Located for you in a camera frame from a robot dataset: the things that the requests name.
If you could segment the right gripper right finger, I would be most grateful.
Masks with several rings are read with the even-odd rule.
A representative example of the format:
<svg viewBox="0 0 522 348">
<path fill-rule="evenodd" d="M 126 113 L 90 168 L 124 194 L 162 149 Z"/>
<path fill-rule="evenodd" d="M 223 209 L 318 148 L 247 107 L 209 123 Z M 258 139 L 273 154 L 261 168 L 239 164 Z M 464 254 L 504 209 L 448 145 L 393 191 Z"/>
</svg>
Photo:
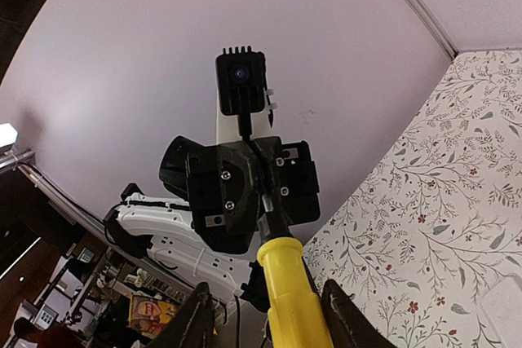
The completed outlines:
<svg viewBox="0 0 522 348">
<path fill-rule="evenodd" d="M 323 286 L 321 308 L 335 348 L 396 348 L 334 280 Z"/>
</svg>

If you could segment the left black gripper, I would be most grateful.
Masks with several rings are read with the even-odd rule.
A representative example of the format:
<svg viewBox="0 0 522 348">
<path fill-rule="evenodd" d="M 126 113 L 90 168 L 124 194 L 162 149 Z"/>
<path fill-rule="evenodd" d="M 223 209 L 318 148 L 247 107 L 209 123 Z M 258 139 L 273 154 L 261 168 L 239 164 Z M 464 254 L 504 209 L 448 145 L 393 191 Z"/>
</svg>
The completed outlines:
<svg viewBox="0 0 522 348">
<path fill-rule="evenodd" d="M 277 136 L 203 146 L 176 137 L 158 173 L 189 203 L 194 231 L 218 253 L 244 254 L 259 233 L 263 196 L 283 210 L 288 228 L 321 216 L 316 165 L 307 142 Z"/>
</svg>

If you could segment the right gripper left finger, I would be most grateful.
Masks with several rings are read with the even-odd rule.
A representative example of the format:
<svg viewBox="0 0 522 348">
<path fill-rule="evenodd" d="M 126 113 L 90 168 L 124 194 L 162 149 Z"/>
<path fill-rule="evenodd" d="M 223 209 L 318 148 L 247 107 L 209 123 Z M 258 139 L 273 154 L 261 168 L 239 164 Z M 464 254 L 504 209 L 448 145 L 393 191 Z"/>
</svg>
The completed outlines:
<svg viewBox="0 0 522 348">
<path fill-rule="evenodd" d="M 217 347 L 215 310 L 210 286 L 199 283 L 165 329 L 148 348 Z"/>
</svg>

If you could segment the yellow pry tool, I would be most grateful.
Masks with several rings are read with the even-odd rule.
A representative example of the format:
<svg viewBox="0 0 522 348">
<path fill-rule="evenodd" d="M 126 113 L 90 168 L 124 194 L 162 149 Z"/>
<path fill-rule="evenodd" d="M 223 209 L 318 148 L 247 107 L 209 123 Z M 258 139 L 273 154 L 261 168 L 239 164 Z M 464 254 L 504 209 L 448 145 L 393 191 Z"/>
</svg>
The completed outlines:
<svg viewBox="0 0 522 348">
<path fill-rule="evenodd" d="M 268 289 L 272 344 L 275 347 L 332 347 L 334 344 L 303 262 L 303 245 L 289 231 L 282 208 L 263 196 L 258 219 L 262 244 L 257 259 Z"/>
</svg>

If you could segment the black-faced white remote control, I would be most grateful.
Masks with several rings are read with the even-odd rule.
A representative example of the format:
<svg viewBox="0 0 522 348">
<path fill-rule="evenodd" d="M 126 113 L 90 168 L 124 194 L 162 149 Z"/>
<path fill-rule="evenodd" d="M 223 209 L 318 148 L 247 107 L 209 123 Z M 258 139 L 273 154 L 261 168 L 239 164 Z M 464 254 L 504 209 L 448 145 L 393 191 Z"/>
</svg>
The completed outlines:
<svg viewBox="0 0 522 348">
<path fill-rule="evenodd" d="M 521 348 L 521 276 L 508 275 L 480 300 L 480 307 L 503 347 Z"/>
</svg>

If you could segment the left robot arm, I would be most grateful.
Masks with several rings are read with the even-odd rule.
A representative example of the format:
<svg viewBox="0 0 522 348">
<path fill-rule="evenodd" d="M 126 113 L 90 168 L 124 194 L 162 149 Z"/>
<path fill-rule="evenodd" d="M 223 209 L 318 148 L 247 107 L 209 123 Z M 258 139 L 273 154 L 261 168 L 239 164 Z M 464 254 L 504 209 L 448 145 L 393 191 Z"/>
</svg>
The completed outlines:
<svg viewBox="0 0 522 348">
<path fill-rule="evenodd" d="M 203 146 L 175 138 L 159 178 L 170 196 L 152 198 L 130 183 L 104 218 L 113 242 L 133 258 L 205 281 L 214 296 L 269 308 L 263 268 L 246 258 L 254 236 L 287 237 L 321 215 L 309 145 L 277 137 Z"/>
</svg>

